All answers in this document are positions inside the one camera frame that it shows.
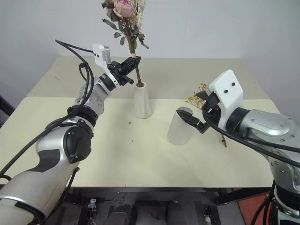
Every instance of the black wire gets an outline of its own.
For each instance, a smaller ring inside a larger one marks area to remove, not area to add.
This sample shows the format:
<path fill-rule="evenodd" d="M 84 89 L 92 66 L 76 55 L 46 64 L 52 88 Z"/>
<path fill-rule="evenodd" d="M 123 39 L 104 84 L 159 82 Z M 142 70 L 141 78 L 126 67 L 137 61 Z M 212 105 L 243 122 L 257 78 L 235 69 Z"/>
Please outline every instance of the black wire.
<path fill-rule="evenodd" d="M 207 122 L 207 124 L 209 126 L 211 126 L 214 130 L 218 131 L 219 133 L 224 134 L 228 138 L 233 139 L 234 141 L 236 141 L 238 143 L 241 143 L 241 144 L 243 144 L 243 145 L 245 145 L 247 147 L 250 147 L 250 148 L 252 148 L 252 149 L 254 149 L 254 150 L 256 150 L 256 151 L 258 151 L 258 152 L 260 152 L 260 153 L 262 153 L 264 155 L 270 156 L 272 158 L 278 159 L 278 160 L 280 160 L 282 162 L 285 162 L 287 164 L 290 164 L 290 165 L 293 165 L 295 167 L 299 167 L 300 168 L 300 163 L 298 163 L 296 161 L 293 161 L 293 160 L 290 160 L 288 158 L 282 157 L 282 156 L 277 155 L 277 154 L 275 154 L 273 152 L 269 152 L 269 151 L 267 151 L 267 150 L 265 150 L 263 148 L 260 148 L 260 147 L 254 145 L 254 144 L 249 143 L 249 142 L 246 142 L 243 139 L 241 139 L 241 138 L 239 138 L 237 136 L 234 136 L 234 135 L 232 135 L 232 134 L 230 134 L 230 133 L 228 133 L 228 132 L 220 129 L 217 125 L 215 125 L 213 122 L 211 122 L 211 120 L 208 117 L 208 112 L 207 112 L 207 110 L 205 108 L 202 109 L 202 115 L 203 115 L 204 120 Z"/>
<path fill-rule="evenodd" d="M 269 209 L 270 202 L 271 202 L 272 198 L 274 197 L 274 189 L 275 189 L 275 186 L 276 186 L 276 183 L 275 183 L 275 181 L 273 180 L 273 184 L 272 184 L 272 187 L 271 187 L 269 196 L 268 196 L 268 198 L 266 199 L 266 206 L 264 207 L 264 211 L 263 211 L 263 222 L 262 222 L 263 225 L 267 225 L 268 209 Z"/>
<path fill-rule="evenodd" d="M 85 86 L 85 90 L 84 90 L 84 94 L 83 94 L 83 99 L 82 102 L 70 113 L 68 113 L 66 116 L 56 120 L 55 123 L 53 123 L 52 125 L 50 125 L 48 128 L 46 128 L 42 133 L 40 133 L 38 136 L 36 136 L 34 139 L 32 139 L 28 144 L 26 144 L 4 167 L 3 169 L 0 171 L 0 177 L 5 176 L 4 174 L 6 173 L 6 171 L 16 162 L 16 160 L 22 155 L 24 154 L 24 152 L 27 151 L 28 148 L 30 148 L 30 146 L 32 146 L 36 141 L 38 141 L 40 138 L 42 138 L 43 136 L 45 136 L 46 134 L 48 134 L 50 131 L 52 131 L 55 127 L 59 126 L 63 121 L 65 121 L 66 119 L 75 116 L 76 113 L 78 112 L 78 110 L 83 107 L 83 105 L 86 103 L 86 101 L 90 98 L 90 95 L 92 94 L 93 88 L 94 88 L 94 76 L 93 76 L 93 72 L 89 66 L 89 64 L 87 63 L 86 60 L 84 60 L 83 57 L 81 57 L 77 52 L 75 52 L 73 49 L 71 49 L 69 46 L 67 46 L 67 44 L 65 44 L 64 42 L 55 40 L 58 44 L 64 46 L 65 48 L 67 48 L 69 51 L 71 51 L 74 55 L 76 55 L 82 62 L 83 62 L 83 66 L 85 67 L 85 70 L 87 72 L 87 82 L 86 82 L 86 86 Z M 91 84 L 90 84 L 90 91 L 88 93 L 88 87 L 89 87 L 89 80 L 91 78 Z"/>
<path fill-rule="evenodd" d="M 251 220 L 251 224 L 250 225 L 255 225 L 255 222 L 258 218 L 259 213 L 262 211 L 262 209 L 264 208 L 264 206 L 266 205 L 266 199 L 262 202 L 262 204 L 258 207 L 258 209 L 256 210 L 252 220 Z"/>
<path fill-rule="evenodd" d="M 72 185 L 73 180 L 74 180 L 74 178 L 75 178 L 75 175 L 76 175 L 76 173 L 77 173 L 78 171 L 79 171 L 79 167 L 76 167 L 76 168 L 74 169 L 73 173 L 72 173 L 71 179 L 70 179 L 70 181 L 69 181 L 69 183 L 68 183 L 68 185 L 67 185 L 66 190 L 65 190 L 64 193 L 61 195 L 61 197 L 60 197 L 58 203 L 55 205 L 55 207 L 53 208 L 53 210 L 52 210 L 51 213 L 49 214 L 48 218 L 49 218 L 50 216 L 52 216 L 52 215 L 60 208 L 60 206 L 63 204 L 64 200 L 66 199 L 66 196 L 68 195 L 68 193 L 69 193 L 69 191 L 70 191 L 70 188 L 71 188 L 71 185 Z"/>
<path fill-rule="evenodd" d="M 8 176 L 8 175 L 2 175 L 0 178 L 7 179 L 8 181 L 10 181 L 10 180 L 11 180 L 11 177 L 10 177 L 10 176 Z"/>
<path fill-rule="evenodd" d="M 270 147 L 273 147 L 273 148 L 283 149 L 283 150 L 287 150 L 287 151 L 300 153 L 299 148 L 286 146 L 286 145 L 282 145 L 282 144 L 275 144 L 275 143 L 271 143 L 271 142 L 266 142 L 266 141 L 262 141 L 262 140 L 258 140 L 258 139 L 254 139 L 254 138 L 250 138 L 250 137 L 245 137 L 244 139 L 248 140 L 248 141 L 251 141 L 251 142 L 258 143 L 258 144 L 270 146 Z"/>
<path fill-rule="evenodd" d="M 80 75 L 82 76 L 82 78 L 86 81 L 86 78 L 85 76 L 83 75 L 83 72 L 81 70 L 81 65 L 79 64 L 79 72 L 80 72 Z"/>
<path fill-rule="evenodd" d="M 77 46 L 74 46 L 74 45 L 70 45 L 70 44 L 68 44 L 68 43 L 66 43 L 66 42 L 62 42 L 62 41 L 59 41 L 60 43 L 63 43 L 64 45 L 66 45 L 66 46 L 69 46 L 69 47 L 71 47 L 71 48 L 75 48 L 75 49 L 78 49 L 78 50 L 81 50 L 81 51 L 85 51 L 85 52 L 89 52 L 89 53 L 94 53 L 92 50 L 89 50 L 89 49 L 85 49 L 85 48 L 80 48 L 80 47 L 77 47 Z"/>

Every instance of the dried flower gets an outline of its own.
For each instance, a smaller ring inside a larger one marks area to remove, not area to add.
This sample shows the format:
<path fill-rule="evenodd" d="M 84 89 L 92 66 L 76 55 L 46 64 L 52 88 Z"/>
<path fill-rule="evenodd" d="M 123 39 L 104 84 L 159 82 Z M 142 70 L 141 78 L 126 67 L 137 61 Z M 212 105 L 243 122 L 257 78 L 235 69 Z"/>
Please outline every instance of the dried flower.
<path fill-rule="evenodd" d="M 206 86 L 207 85 L 205 83 L 201 83 L 201 85 L 199 86 L 199 91 L 205 90 Z M 190 103 L 200 110 L 202 109 L 203 99 L 196 96 L 196 91 L 193 92 L 193 96 L 187 98 L 186 102 Z"/>
<path fill-rule="evenodd" d="M 145 35 L 140 31 L 145 6 L 145 0 L 105 0 L 102 3 L 102 7 L 107 10 L 107 16 L 111 19 L 111 21 L 106 19 L 102 21 L 114 30 L 117 30 L 114 33 L 114 38 L 120 37 L 120 45 L 124 45 L 125 39 L 127 40 L 132 57 L 135 57 L 137 39 L 142 46 L 149 48 L 144 43 Z M 141 82 L 138 68 L 136 68 L 136 74 L 137 81 Z"/>

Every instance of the table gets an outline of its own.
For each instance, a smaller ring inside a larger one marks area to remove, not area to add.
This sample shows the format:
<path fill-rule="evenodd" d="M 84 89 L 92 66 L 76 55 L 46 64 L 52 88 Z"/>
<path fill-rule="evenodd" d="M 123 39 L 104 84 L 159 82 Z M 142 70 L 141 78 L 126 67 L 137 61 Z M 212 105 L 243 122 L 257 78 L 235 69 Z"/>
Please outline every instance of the table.
<path fill-rule="evenodd" d="M 94 57 L 84 57 L 95 76 L 103 74 Z M 125 58 L 112 57 L 122 62 Z M 59 56 L 47 73 L 28 93 L 29 97 L 77 97 L 84 84 L 78 71 L 79 59 Z M 210 83 L 222 72 L 232 69 L 243 90 L 244 99 L 269 99 L 241 59 L 163 59 L 142 58 L 139 70 L 149 87 L 151 99 L 185 99 L 200 83 Z M 135 72 L 128 75 L 136 80 Z M 133 98 L 133 86 L 114 89 L 110 98 Z"/>
<path fill-rule="evenodd" d="M 27 97 L 0 129 L 0 167 L 52 120 L 66 114 L 75 98 Z M 201 112 L 184 100 L 151 100 L 153 115 L 136 118 L 132 99 L 107 99 L 105 112 L 94 129 L 92 152 L 79 164 L 74 187 L 269 187 L 272 174 L 267 160 L 239 143 L 209 129 L 193 129 L 188 143 L 168 142 L 173 113 L 180 106 Z M 244 100 L 248 109 L 278 113 L 269 99 Z M 15 176 L 38 163 L 31 147 L 7 172 Z"/>

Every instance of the flower stem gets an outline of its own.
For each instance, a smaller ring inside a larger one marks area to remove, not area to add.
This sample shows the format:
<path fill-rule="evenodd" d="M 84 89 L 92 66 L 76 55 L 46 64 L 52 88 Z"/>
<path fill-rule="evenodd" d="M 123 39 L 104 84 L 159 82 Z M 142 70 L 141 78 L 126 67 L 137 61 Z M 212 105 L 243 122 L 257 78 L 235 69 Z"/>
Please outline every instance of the flower stem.
<path fill-rule="evenodd" d="M 136 71 L 136 76 L 137 76 L 137 82 L 138 82 L 138 83 L 142 82 L 141 77 L 140 77 L 140 71 L 139 71 L 139 67 L 138 67 L 138 66 L 135 68 L 135 71 Z"/>
<path fill-rule="evenodd" d="M 221 136 L 222 136 L 222 142 L 223 142 L 225 148 L 227 148 L 227 143 L 226 143 L 225 137 L 224 137 L 224 135 L 221 135 Z"/>

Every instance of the white vase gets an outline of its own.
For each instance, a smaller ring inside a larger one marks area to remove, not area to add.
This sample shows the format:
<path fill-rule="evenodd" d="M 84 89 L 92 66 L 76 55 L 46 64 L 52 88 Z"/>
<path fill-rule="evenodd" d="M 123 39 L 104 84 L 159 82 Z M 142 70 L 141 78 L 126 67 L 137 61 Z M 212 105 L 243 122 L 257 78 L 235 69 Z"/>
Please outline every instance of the white vase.
<path fill-rule="evenodd" d="M 187 107 L 180 107 L 178 110 L 184 110 L 193 115 L 193 111 Z M 191 136 L 192 126 L 188 125 L 175 111 L 172 122 L 168 130 L 168 139 L 171 143 L 182 145 L 188 142 Z"/>
<path fill-rule="evenodd" d="M 152 115 L 147 85 L 143 82 L 135 84 L 135 115 L 145 119 Z"/>

